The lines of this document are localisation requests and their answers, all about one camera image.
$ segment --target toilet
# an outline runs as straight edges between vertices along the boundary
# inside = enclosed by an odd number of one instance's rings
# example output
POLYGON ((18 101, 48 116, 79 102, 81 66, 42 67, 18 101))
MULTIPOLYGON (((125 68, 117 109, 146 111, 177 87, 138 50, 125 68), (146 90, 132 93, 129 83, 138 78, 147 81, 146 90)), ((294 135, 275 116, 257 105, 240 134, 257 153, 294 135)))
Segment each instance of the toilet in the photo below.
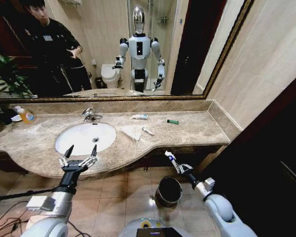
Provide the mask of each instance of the toilet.
POLYGON ((102 64, 101 76, 108 88, 117 88, 120 79, 120 69, 113 69, 115 64, 102 64))

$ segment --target man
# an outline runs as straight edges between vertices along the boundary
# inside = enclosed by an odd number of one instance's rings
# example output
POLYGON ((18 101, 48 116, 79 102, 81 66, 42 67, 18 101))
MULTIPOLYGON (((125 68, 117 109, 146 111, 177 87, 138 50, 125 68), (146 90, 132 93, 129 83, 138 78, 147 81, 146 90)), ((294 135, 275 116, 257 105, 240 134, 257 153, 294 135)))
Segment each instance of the man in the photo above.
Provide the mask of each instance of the man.
POLYGON ((44 0, 20 0, 36 19, 25 29, 29 46, 37 59, 39 73, 44 78, 39 85, 42 95, 55 96, 90 90, 86 68, 77 57, 83 48, 71 32, 60 22, 50 19, 44 0))

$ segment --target bathroom sink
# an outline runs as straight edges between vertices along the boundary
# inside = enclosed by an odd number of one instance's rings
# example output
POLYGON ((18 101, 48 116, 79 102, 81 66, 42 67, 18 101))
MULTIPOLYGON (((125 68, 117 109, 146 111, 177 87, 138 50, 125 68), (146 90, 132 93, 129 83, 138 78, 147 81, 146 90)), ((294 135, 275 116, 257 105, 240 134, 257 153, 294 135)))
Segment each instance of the bathroom sink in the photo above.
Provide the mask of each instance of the bathroom sink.
POLYGON ((55 148, 61 154, 74 145, 72 156, 89 155, 95 144, 97 152, 103 151, 113 144, 116 138, 114 127, 106 123, 84 123, 71 127, 61 133, 55 148))

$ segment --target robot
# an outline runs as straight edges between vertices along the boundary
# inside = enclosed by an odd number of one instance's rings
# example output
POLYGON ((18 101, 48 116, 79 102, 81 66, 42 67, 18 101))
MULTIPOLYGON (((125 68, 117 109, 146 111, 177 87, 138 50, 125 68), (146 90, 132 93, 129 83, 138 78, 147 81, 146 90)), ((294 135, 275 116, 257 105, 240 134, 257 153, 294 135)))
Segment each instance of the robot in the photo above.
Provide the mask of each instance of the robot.
MULTIPOLYGON (((32 216, 37 221, 21 235, 21 237, 66 237, 67 222, 72 210, 72 200, 76 193, 79 175, 90 168, 96 161, 97 147, 85 160, 67 160, 73 150, 71 146, 59 158, 62 170, 65 172, 60 184, 52 191, 52 196, 33 196, 27 208, 40 210, 40 214, 32 216)), ((179 163, 171 152, 165 155, 170 159, 177 172, 188 178, 193 189, 199 194, 200 200, 211 218, 214 220, 221 237, 257 237, 253 230, 245 225, 233 211, 230 202, 224 197, 213 194, 215 181, 212 178, 204 182, 198 181, 193 175, 193 168, 188 164, 179 163)), ((152 219, 138 219, 130 222, 119 234, 119 237, 193 237, 177 227, 167 227, 162 222, 152 219)))
POLYGON ((134 24, 136 32, 127 40, 121 38, 119 43, 120 55, 116 57, 115 68, 123 68, 126 60, 127 50, 130 50, 132 61, 132 82, 135 84, 135 90, 143 92, 148 79, 148 71, 146 69, 147 59, 150 55, 150 48, 154 52, 158 60, 158 78, 154 83, 155 91, 161 86, 161 82, 165 78, 164 59, 161 58, 159 42, 157 38, 150 40, 144 33, 145 14, 141 7, 136 6, 133 12, 134 24))

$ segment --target marble countertop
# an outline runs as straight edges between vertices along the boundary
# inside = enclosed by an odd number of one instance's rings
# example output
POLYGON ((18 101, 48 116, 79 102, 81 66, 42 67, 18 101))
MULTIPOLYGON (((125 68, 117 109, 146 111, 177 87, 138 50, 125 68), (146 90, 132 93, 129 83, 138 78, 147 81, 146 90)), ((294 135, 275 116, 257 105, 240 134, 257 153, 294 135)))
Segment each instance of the marble countertop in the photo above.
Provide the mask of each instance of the marble countertop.
MULTIPOLYGON (((150 112, 148 120, 132 119, 135 113, 107 113, 97 122, 107 123, 116 129, 114 143, 98 152, 98 161, 81 177, 107 175, 116 172, 160 147, 228 145, 230 140, 217 125, 208 111, 203 112, 150 112), (167 123, 167 119, 180 122, 167 123), (133 141, 121 131, 125 125, 141 130, 145 126, 156 135, 142 131, 139 141, 133 141)), ((29 172, 45 177, 60 178, 63 171, 55 150, 55 140, 64 130, 83 123, 78 114, 38 115, 32 124, 14 123, 0 132, 0 151, 29 172)), ((85 159, 87 156, 71 156, 70 159, 85 159)))
POLYGON ((75 95, 81 97, 95 97, 95 96, 139 96, 143 95, 142 92, 135 91, 135 90, 127 90, 122 88, 112 88, 112 89, 93 89, 93 90, 83 90, 74 93, 70 93, 67 95, 75 95))

